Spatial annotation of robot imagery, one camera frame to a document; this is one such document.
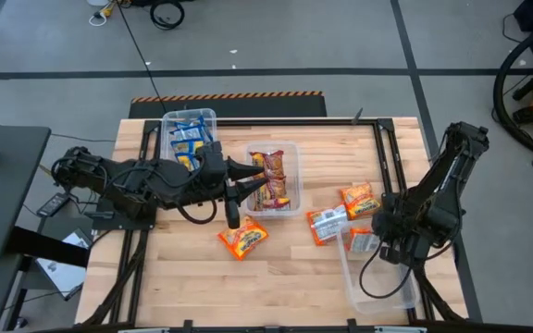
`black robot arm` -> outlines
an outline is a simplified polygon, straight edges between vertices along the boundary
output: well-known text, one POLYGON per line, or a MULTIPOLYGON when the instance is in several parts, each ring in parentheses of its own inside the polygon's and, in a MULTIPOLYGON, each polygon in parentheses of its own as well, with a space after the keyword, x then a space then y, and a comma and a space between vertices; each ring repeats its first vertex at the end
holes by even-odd
POLYGON ((444 134, 445 149, 420 183, 405 193, 383 196, 383 209, 373 216, 372 227, 383 241, 379 257, 412 268, 446 320, 462 318, 449 308, 422 268, 445 252, 462 228, 460 196, 476 161, 489 149, 487 132, 464 122, 451 124, 444 134), (429 256, 431 247, 441 250, 429 256))
POLYGON ((196 151, 200 167, 189 171, 185 166, 161 159, 115 162, 91 155, 84 147, 69 149, 52 167, 55 181, 66 191, 89 188, 130 220, 137 221, 157 207, 178 209, 197 224, 210 222, 217 212, 216 200, 225 203, 230 228, 240 226, 238 207, 266 179, 245 179, 264 171, 262 167, 241 165, 231 158, 224 161, 221 143, 211 142, 196 151), (235 181, 229 185, 229 179, 235 181), (189 216, 184 206, 211 201, 213 214, 204 220, 189 216))

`clear plastic container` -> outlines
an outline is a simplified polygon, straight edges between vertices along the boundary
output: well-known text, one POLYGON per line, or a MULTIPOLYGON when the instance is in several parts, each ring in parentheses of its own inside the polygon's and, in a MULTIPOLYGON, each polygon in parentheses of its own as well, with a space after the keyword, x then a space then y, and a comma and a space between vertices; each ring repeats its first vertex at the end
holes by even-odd
POLYGON ((275 211, 255 211, 254 210, 254 195, 251 195, 242 204, 246 214, 256 217, 285 217, 297 216, 302 212, 302 191, 304 184, 302 183, 301 164, 300 164, 300 150, 293 142, 251 142, 246 146, 246 164, 252 164, 252 157, 250 152, 259 153, 275 153, 276 151, 283 151, 283 171, 285 172, 285 190, 286 196, 290 199, 290 210, 275 211))
POLYGON ((174 150, 170 144, 175 138, 170 132, 176 129, 176 122, 191 123, 200 116, 203 116, 205 125, 213 137, 213 141, 217 141, 217 116, 212 109, 171 111, 166 113, 162 118, 162 147, 160 158, 176 161, 174 150))
MULTIPOLYGON (((351 239, 351 228, 371 228, 371 220, 357 220, 339 225, 337 243, 341 253, 342 271, 345 279, 347 300, 361 314, 374 314, 389 309, 413 308, 419 302, 418 288, 413 274, 407 278, 404 286, 386 299, 374 299, 367 296, 359 284, 359 274, 367 259, 375 252, 379 238, 373 234, 365 240, 366 252, 352 252, 346 246, 351 239)), ((405 265, 393 265, 379 257, 374 259, 363 275, 363 285, 373 295, 385 295, 398 287, 408 271, 405 265)))

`floor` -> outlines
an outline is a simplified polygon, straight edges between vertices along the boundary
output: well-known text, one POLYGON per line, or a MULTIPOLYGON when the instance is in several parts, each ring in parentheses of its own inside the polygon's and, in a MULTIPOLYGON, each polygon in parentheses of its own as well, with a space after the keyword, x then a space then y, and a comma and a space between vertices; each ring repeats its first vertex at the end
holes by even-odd
MULTIPOLYGON (((431 153, 450 122, 489 128, 490 150, 463 197, 472 284, 485 322, 533 325, 533 154, 490 118, 493 76, 515 47, 502 37, 502 18, 519 3, 196 0, 183 3, 175 31, 157 30, 140 8, 125 14, 163 95, 323 91, 331 117, 360 107, 364 116, 419 117, 431 153)), ((95 28, 93 12, 85 0, 0 0, 0 123, 112 139, 130 99, 154 95, 119 13, 95 28)), ((506 25, 524 38, 513 20, 506 25)), ((533 68, 532 55, 516 66, 533 68)), ((43 163, 76 144, 52 138, 43 163)), ((111 143, 87 145, 112 151, 111 143)), ((39 172, 26 205, 35 209, 56 191, 39 172)), ((22 212, 21 226, 36 223, 22 212)), ((26 303, 25 330, 67 327, 77 304, 56 296, 26 303)))

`black and orange striped strip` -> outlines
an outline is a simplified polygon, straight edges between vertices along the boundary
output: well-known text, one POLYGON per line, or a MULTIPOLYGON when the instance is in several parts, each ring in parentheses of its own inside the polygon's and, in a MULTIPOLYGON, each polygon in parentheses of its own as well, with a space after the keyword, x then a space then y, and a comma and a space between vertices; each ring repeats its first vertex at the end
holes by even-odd
MULTIPOLYGON (((214 93, 200 95, 165 96, 163 102, 172 101, 198 101, 208 99, 231 99, 231 98, 256 98, 256 97, 287 97, 287 96, 321 96, 322 92, 242 92, 242 93, 214 93)), ((135 97, 133 103, 159 102, 159 97, 135 97)))

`wooden tabletop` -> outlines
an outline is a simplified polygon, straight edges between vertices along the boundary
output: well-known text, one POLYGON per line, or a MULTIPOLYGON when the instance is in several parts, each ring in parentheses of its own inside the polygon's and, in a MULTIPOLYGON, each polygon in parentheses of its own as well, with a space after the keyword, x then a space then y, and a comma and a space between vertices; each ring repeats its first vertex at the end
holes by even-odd
MULTIPOLYGON (((429 168, 425 144, 415 117, 393 120, 411 187, 429 168)), ((121 121, 114 160, 137 158, 143 122, 121 121)), ((145 256, 137 327, 181 327, 185 319, 192 319, 196 327, 341 326, 348 318, 356 318, 358 325, 408 323, 405 310, 359 314, 352 309, 345 297, 337 244, 315 246, 305 218, 305 212, 338 204, 339 189, 368 181, 377 195, 383 192, 371 127, 219 127, 218 138, 224 155, 240 162, 245 161, 248 142, 295 142, 301 152, 304 212, 292 218, 259 219, 270 237, 238 262, 217 238, 227 228, 221 205, 216 219, 203 226, 184 220, 176 210, 159 211, 145 256)), ((384 141, 390 156, 385 136, 384 141)), ((187 210, 192 216, 208 216, 210 206, 187 210)), ((87 319, 114 284, 123 232, 111 232, 93 248, 76 322, 87 319)), ((426 268, 438 292, 456 313, 466 316, 452 252, 428 262, 426 268)), ((125 291, 122 319, 130 286, 125 291)))

